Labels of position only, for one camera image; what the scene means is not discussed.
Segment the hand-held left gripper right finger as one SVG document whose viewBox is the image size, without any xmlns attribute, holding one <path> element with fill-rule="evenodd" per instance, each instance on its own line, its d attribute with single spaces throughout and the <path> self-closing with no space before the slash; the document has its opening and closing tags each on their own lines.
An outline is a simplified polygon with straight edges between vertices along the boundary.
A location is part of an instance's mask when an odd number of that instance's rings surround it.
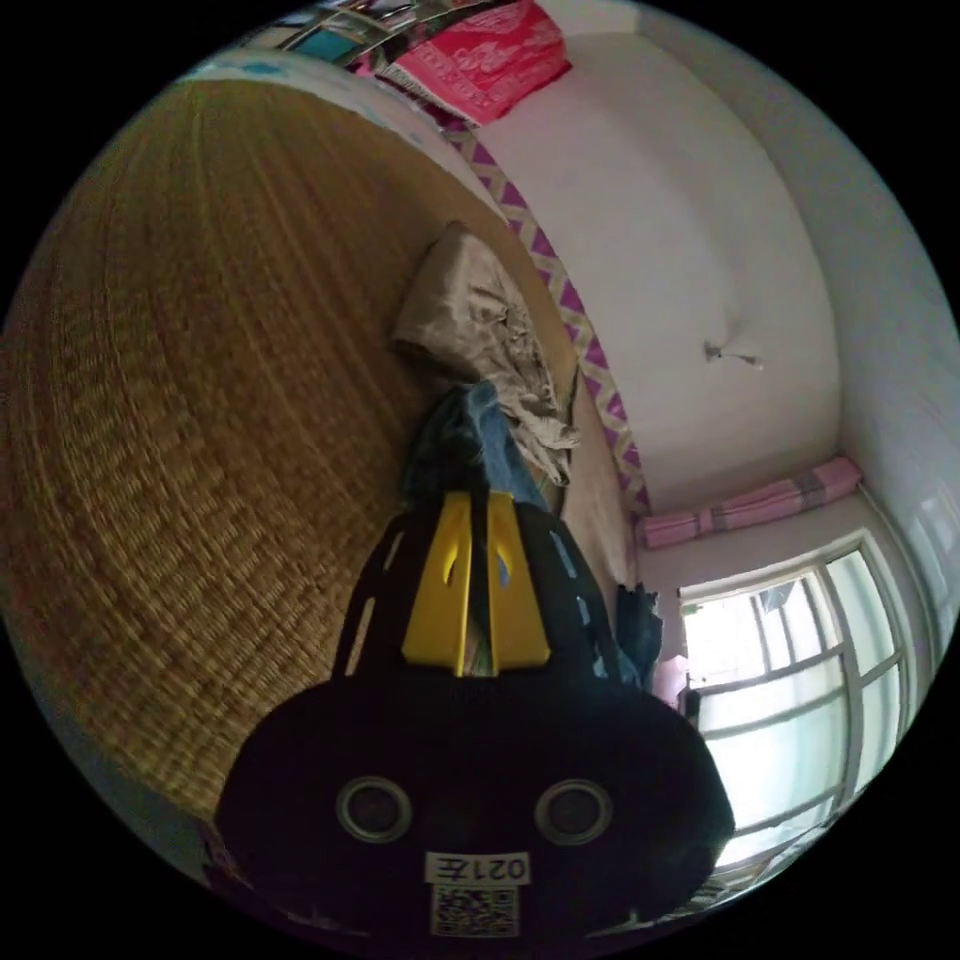
<svg viewBox="0 0 960 960">
<path fill-rule="evenodd" d="M 546 633 L 527 562 L 515 502 L 487 500 L 487 575 L 491 665 L 495 672 L 546 664 Z"/>
</svg>

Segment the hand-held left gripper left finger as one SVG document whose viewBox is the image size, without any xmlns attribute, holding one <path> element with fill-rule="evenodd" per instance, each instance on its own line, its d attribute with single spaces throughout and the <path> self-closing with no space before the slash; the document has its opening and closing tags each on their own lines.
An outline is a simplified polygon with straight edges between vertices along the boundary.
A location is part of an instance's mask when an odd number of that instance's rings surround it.
<svg viewBox="0 0 960 960">
<path fill-rule="evenodd" d="M 472 547 L 471 497 L 450 492 L 439 512 L 401 645 L 407 664 L 464 670 Z"/>
</svg>

